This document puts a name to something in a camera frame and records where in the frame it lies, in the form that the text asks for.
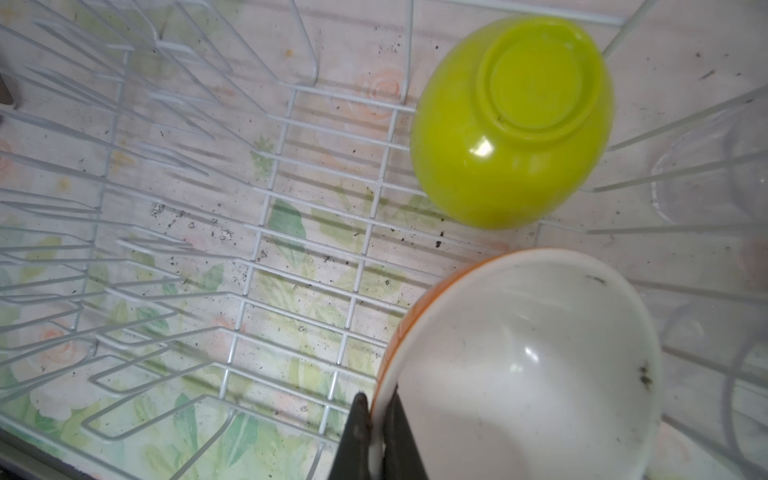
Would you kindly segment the white wire dish rack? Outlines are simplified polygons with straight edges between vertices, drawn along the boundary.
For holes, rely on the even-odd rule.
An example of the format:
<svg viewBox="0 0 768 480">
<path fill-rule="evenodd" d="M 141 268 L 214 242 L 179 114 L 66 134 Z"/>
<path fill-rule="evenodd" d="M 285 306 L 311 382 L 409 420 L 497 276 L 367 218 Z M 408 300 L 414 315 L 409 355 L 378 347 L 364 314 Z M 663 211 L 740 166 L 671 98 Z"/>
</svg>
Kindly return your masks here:
<svg viewBox="0 0 768 480">
<path fill-rule="evenodd" d="M 410 165 L 429 76 L 472 31 L 560 17 L 616 91 L 586 185 L 483 231 Z M 678 225 L 651 169 L 767 100 L 763 1 L 5 1 L 1 473 L 323 479 L 408 308 L 476 261 L 590 254 L 660 322 L 767 308 L 767 219 Z M 743 479 L 662 417 L 645 479 Z"/>
</svg>

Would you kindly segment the clear glass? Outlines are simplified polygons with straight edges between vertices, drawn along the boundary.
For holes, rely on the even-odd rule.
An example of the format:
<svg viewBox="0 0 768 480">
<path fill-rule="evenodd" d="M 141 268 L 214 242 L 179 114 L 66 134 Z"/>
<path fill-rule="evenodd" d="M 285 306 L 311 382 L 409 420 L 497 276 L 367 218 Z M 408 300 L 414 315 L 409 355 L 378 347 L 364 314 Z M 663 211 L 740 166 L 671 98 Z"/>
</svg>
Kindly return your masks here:
<svg viewBox="0 0 768 480">
<path fill-rule="evenodd" d="M 767 100 L 719 113 L 680 137 L 655 163 L 656 212 L 678 225 L 767 219 Z"/>
<path fill-rule="evenodd" d="M 743 479 L 767 476 L 767 308 L 692 300 L 660 322 L 664 420 Z"/>
</svg>

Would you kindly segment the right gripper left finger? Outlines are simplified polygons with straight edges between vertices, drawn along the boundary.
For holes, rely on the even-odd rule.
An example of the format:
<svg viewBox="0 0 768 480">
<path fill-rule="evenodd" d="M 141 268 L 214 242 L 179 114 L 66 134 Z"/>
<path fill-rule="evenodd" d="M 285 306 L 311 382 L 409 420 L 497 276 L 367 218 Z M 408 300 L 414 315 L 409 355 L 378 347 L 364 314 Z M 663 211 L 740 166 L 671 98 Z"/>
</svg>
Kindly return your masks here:
<svg viewBox="0 0 768 480">
<path fill-rule="evenodd" d="M 372 422 L 364 392 L 355 395 L 328 476 L 329 480 L 370 480 L 368 467 Z"/>
</svg>

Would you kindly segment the orange bowl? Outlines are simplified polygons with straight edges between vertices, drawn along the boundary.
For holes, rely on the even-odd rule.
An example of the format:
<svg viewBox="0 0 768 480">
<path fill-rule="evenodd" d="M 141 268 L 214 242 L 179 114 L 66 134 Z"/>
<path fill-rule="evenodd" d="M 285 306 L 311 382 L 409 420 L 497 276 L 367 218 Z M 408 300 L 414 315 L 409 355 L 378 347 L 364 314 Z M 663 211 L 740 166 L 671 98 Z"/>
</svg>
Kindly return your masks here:
<svg viewBox="0 0 768 480">
<path fill-rule="evenodd" d="M 431 479 L 639 479 L 662 373 L 651 315 L 612 267 L 556 248 L 485 260 L 428 289 L 389 340 L 370 474 L 400 401 Z"/>
</svg>

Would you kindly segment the lime green bowl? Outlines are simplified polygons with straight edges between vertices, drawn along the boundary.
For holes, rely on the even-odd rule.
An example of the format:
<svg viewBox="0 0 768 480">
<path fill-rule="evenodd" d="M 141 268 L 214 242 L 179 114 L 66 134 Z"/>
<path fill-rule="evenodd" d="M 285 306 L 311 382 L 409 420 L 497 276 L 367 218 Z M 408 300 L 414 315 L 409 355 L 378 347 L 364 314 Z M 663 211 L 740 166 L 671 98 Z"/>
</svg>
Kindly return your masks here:
<svg viewBox="0 0 768 480">
<path fill-rule="evenodd" d="M 454 220 L 517 228 L 581 187 L 613 119 L 610 73 L 582 27 L 505 18 L 462 39 L 429 78 L 411 126 L 413 170 Z"/>
</svg>

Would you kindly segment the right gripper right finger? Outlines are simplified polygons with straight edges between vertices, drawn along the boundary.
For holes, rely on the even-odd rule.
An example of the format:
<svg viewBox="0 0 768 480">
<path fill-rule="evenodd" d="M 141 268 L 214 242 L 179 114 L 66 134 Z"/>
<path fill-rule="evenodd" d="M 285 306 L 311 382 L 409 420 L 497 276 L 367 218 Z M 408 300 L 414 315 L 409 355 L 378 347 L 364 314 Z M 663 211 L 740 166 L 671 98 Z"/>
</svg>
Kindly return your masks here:
<svg viewBox="0 0 768 480">
<path fill-rule="evenodd" d="M 387 407 L 383 424 L 383 478 L 386 480 L 427 480 L 414 436 L 398 390 Z"/>
</svg>

